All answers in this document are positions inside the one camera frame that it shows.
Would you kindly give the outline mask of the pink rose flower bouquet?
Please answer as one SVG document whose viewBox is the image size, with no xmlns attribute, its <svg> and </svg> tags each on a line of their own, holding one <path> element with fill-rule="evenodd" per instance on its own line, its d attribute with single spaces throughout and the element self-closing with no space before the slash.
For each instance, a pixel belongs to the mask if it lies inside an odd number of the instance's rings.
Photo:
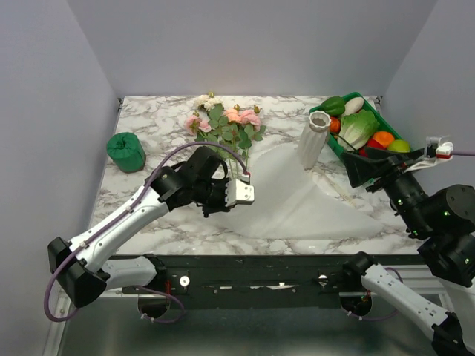
<svg viewBox="0 0 475 356">
<path fill-rule="evenodd" d="M 228 107 L 212 92 L 198 96 L 194 111 L 184 122 L 185 129 L 197 142 L 214 142 L 235 152 L 244 163 L 249 162 L 251 147 L 263 140 L 266 126 L 261 109 Z"/>
</svg>

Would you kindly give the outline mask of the cream ribbon with gold letters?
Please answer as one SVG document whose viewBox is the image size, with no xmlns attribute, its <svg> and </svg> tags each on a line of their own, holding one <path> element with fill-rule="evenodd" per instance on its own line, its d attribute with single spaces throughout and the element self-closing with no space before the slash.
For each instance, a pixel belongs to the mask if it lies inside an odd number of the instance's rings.
<svg viewBox="0 0 475 356">
<path fill-rule="evenodd" d="M 356 203 L 356 201 L 340 186 L 338 185 L 337 183 L 333 182 L 332 180 L 330 180 L 330 185 L 332 186 L 332 188 L 335 190 L 335 192 L 338 193 L 338 195 L 343 199 L 345 200 L 346 202 L 348 202 L 352 207 L 354 208 L 357 208 L 358 205 Z"/>
</svg>

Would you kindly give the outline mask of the white wrapping paper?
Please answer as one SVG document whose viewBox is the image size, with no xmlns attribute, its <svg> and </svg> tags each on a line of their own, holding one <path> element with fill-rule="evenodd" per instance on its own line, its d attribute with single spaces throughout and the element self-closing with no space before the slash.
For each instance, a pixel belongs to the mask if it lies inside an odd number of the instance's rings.
<svg viewBox="0 0 475 356">
<path fill-rule="evenodd" d="M 383 225 L 325 194 L 298 160 L 296 147 L 282 144 L 252 164 L 255 201 L 238 205 L 217 223 L 249 239 L 365 240 Z"/>
</svg>

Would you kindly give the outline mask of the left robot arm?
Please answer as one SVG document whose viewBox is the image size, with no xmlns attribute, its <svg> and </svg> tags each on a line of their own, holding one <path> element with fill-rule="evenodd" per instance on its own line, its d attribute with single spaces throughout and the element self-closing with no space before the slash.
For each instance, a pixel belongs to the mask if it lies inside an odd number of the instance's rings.
<svg viewBox="0 0 475 356">
<path fill-rule="evenodd" d="M 227 164 L 218 154 L 219 144 L 196 142 L 194 153 L 183 162 L 167 166 L 161 162 L 138 191 L 103 221 L 71 240 L 57 237 L 47 246 L 52 278 L 77 308 L 95 301 L 104 291 L 124 286 L 142 286 L 158 292 L 164 274 L 157 258 L 139 256 L 121 266 L 111 261 L 119 247 L 142 228 L 176 208 L 196 204 L 208 217 L 228 212 L 231 179 L 214 178 Z"/>
</svg>

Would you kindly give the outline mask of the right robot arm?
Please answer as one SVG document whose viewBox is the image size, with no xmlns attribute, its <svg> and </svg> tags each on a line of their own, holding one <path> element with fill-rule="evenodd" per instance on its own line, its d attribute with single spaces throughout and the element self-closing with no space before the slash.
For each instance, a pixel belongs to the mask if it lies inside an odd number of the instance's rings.
<svg viewBox="0 0 475 356">
<path fill-rule="evenodd" d="M 474 187 L 452 185 L 429 196 L 413 175 L 447 159 L 434 149 L 341 154 L 351 186 L 372 180 L 367 191 L 385 191 L 409 238 L 423 242 L 418 253 L 444 287 L 453 311 L 429 302 L 363 251 L 344 264 L 339 279 L 349 290 L 362 287 L 385 299 L 419 327 L 438 355 L 473 355 Z"/>
</svg>

